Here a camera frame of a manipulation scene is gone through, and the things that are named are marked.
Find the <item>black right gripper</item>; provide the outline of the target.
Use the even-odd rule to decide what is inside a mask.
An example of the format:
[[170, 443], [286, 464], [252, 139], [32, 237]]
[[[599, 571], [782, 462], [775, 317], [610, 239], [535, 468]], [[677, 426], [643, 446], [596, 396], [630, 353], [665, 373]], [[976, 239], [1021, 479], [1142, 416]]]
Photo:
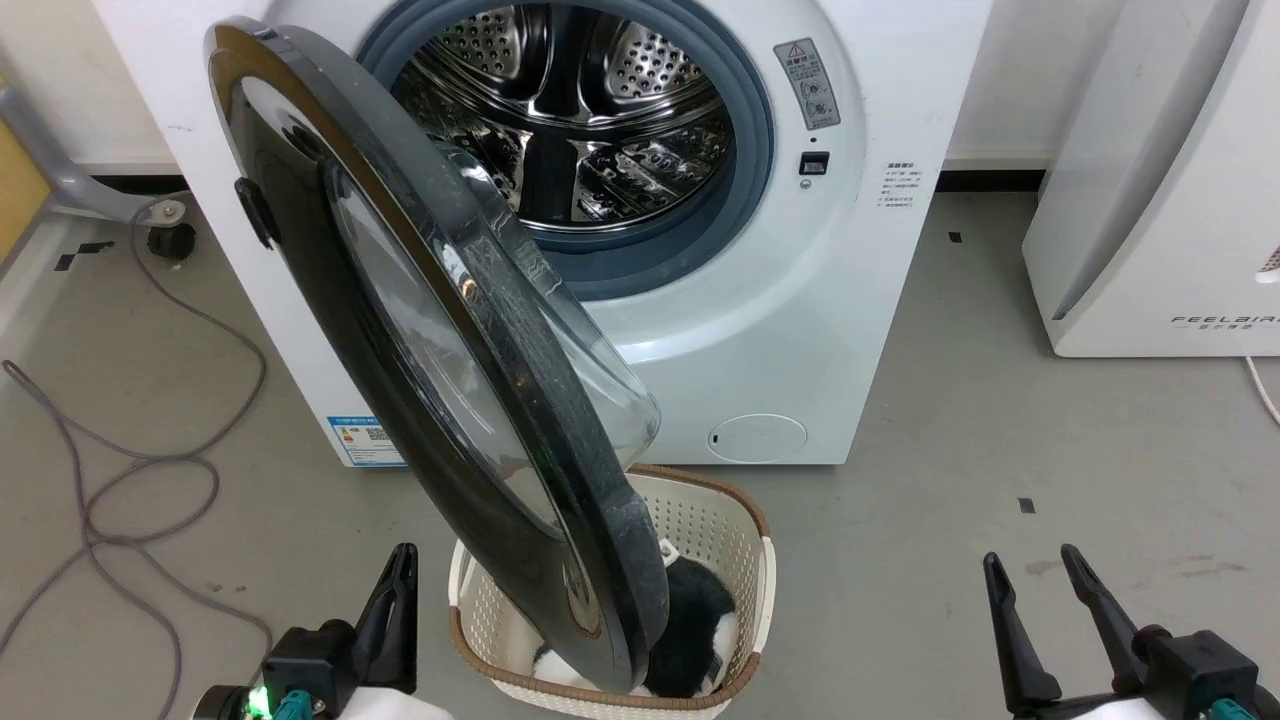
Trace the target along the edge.
[[[1164, 719], [1277, 719], [1277, 697], [1260, 684], [1260, 666], [1210, 630], [1172, 635], [1138, 626], [1075, 544], [1060, 556], [1075, 597], [1088, 609], [1117, 694], [1139, 694]], [[1062, 697], [1018, 615], [1016, 592], [996, 552], [982, 561], [1005, 708], [1037, 717]]]

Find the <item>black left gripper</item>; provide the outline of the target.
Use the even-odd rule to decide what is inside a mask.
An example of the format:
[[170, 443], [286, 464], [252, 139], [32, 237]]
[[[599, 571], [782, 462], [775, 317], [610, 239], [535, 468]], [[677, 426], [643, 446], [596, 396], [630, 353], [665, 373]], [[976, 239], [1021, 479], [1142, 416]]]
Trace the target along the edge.
[[419, 679], [419, 548], [397, 544], [358, 623], [292, 626], [262, 662], [274, 717], [337, 717], [361, 687], [413, 694]]

